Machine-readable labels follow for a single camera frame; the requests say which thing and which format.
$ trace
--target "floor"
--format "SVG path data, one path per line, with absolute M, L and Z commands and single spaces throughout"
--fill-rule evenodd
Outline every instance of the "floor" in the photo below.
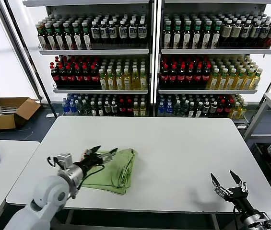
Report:
M 57 112 L 62 114 L 60 105 L 55 105 Z M 46 118 L 51 110 L 47 106 L 41 107 L 32 118 L 21 128 L 15 130 L 0 131 L 0 139 L 8 140 L 28 140 L 41 142 L 51 128 L 55 118 Z M 253 113 L 248 112 L 249 119 Z M 261 123 L 256 128 L 254 134 L 271 133 L 271 111 L 268 111 Z M 251 148 L 253 143 L 262 142 L 252 139 L 247 142 Z M 11 218 L 11 216 L 22 207 L 7 205 L 0 218 L 0 230 Z M 57 213 L 56 218 L 60 222 L 65 222 L 68 210 Z M 233 215 L 217 215 L 220 228 L 225 227 L 233 220 Z M 113 212 L 113 211 L 83 211 L 76 210 L 71 220 L 72 224 L 93 225 L 93 226 L 113 226 L 113 227 L 134 227 L 134 228 L 161 228 L 161 229 L 213 229 L 210 215 L 198 214 L 166 214 L 166 213 L 140 213 L 140 212 Z

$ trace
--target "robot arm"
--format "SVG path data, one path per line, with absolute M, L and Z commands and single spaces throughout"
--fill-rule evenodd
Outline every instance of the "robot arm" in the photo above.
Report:
M 87 172 L 94 166 L 102 168 L 94 173 L 101 171 L 105 164 L 112 160 L 117 149 L 111 150 L 106 154 L 96 154 L 100 146 L 88 149 L 84 153 L 84 158 L 80 162 L 72 162 L 70 154 L 61 154 L 54 157 L 55 167 L 59 165 L 58 175 L 48 176 L 41 181 L 34 190 L 33 200 L 19 210 L 11 218 L 4 228 L 5 230 L 49 230 L 50 221 L 61 210 L 69 198 L 74 199 L 81 188 L 83 181 L 90 175 Z

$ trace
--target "open cardboard box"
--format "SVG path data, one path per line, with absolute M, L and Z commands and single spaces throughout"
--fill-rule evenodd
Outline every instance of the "open cardboard box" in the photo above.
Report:
M 0 105 L 18 108 L 14 114 L 0 115 L 0 129 L 22 126 L 40 107 L 40 104 L 27 97 L 0 98 Z

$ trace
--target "green cloth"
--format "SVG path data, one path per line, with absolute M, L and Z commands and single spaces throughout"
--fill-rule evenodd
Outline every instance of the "green cloth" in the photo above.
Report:
M 105 168 L 84 180 L 82 186 L 107 190 L 124 195 L 126 189 L 131 186 L 131 175 L 134 158 L 137 152 L 133 149 L 118 150 L 113 160 L 106 163 Z M 87 175 L 100 170 L 101 167 L 93 167 Z

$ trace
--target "wire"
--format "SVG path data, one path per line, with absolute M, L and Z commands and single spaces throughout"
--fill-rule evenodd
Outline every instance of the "wire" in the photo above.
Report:
M 235 207 L 235 206 L 233 207 L 233 215 L 234 215 L 234 217 L 235 217 L 235 226 L 236 226 L 236 230 L 238 230 L 238 228 L 237 228 L 237 221 L 236 221 L 236 207 Z
M 89 176 L 91 176 L 91 175 L 93 175 L 93 174 L 95 174 L 95 173 L 98 173 L 98 172 L 102 171 L 102 170 L 105 168 L 105 166 L 104 166 L 103 164 L 97 164 L 97 165 L 95 165 L 95 166 L 100 166 L 100 167 L 102 167 L 102 168 L 99 169 L 99 170 L 97 170 L 96 172 L 92 172 L 91 174 L 89 174 L 89 175 L 87 175 L 86 177 L 84 177 L 84 178 L 81 180 L 81 182 L 80 182 L 80 184 L 79 184 L 79 186 L 78 186 L 78 188 L 77 188 L 78 190 L 80 190 L 80 188 L 81 188 L 81 186 L 82 186 L 84 180 L 86 180 Z

